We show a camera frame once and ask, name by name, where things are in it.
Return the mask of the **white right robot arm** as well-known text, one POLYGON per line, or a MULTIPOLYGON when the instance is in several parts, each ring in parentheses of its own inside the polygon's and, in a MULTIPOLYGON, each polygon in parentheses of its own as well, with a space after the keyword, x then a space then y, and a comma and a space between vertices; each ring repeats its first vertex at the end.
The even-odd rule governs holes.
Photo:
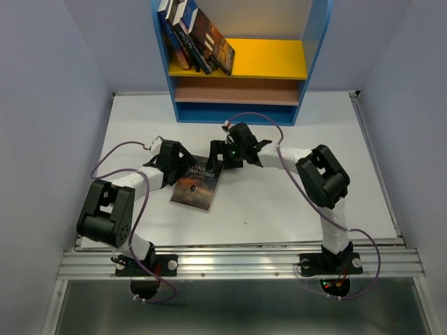
POLYGON ((300 256, 301 274, 306 277, 338 274, 348 268, 353 252, 344 213, 350 178, 325 145, 314 149, 283 147, 280 142, 257 140, 245 123, 223 125, 226 138, 210 142, 207 169, 219 164, 236 169, 245 163, 260 168, 284 170, 303 198, 320 216, 323 233, 321 252, 300 256))

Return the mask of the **Three Days to See book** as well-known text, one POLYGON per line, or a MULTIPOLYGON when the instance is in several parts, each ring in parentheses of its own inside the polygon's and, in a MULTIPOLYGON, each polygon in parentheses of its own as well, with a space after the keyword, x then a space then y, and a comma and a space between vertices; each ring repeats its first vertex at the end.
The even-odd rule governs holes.
POLYGON ((187 36, 186 24, 182 21, 186 14, 186 5, 188 1, 171 1, 168 11, 168 22, 171 23, 177 37, 187 52, 192 66, 197 73, 202 69, 200 56, 192 39, 187 36))

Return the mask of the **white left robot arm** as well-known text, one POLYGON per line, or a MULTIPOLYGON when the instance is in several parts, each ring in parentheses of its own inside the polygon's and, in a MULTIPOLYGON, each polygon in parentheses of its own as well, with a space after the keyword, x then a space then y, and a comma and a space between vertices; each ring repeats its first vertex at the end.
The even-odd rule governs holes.
POLYGON ((196 159, 178 141, 156 137, 150 145, 125 141, 113 147, 105 157, 124 145, 135 144, 151 153, 152 158, 139 169, 122 168, 103 176, 91 173, 92 183, 77 222, 81 237, 100 242, 119 251, 123 260, 115 263, 132 266, 141 275, 172 276, 176 255, 156 257, 155 245, 136 234, 152 191, 174 185, 196 159))

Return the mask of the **Jane Eyre blue book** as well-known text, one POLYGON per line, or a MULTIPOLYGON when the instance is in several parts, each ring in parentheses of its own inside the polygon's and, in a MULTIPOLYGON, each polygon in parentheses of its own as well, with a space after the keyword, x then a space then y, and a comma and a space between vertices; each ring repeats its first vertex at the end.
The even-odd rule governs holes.
POLYGON ((177 37, 171 23, 168 22, 168 11, 171 5, 171 1, 161 1, 159 8, 157 10, 157 15, 159 18, 159 22, 163 27, 168 41, 170 42, 170 46, 173 50, 174 55, 177 57, 179 61, 180 67, 182 70, 189 70, 192 66, 191 60, 184 47, 182 46, 181 41, 177 37))

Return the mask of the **Kate DiCamillo dark book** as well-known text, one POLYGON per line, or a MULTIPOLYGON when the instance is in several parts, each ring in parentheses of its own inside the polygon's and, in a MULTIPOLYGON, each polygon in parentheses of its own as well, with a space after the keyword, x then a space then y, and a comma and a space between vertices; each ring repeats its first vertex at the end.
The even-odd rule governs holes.
POLYGON ((235 50, 200 8, 193 12, 188 34, 207 60, 232 75, 235 50))

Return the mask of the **dark purple cover book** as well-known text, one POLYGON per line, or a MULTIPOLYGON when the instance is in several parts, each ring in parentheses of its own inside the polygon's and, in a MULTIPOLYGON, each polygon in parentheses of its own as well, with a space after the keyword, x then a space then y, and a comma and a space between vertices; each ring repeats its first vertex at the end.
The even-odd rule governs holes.
POLYGON ((197 155, 193 157, 196 160, 195 164, 177 181, 170 201, 209 211, 223 170, 223 162, 217 161, 217 167, 208 170, 207 157, 197 155))

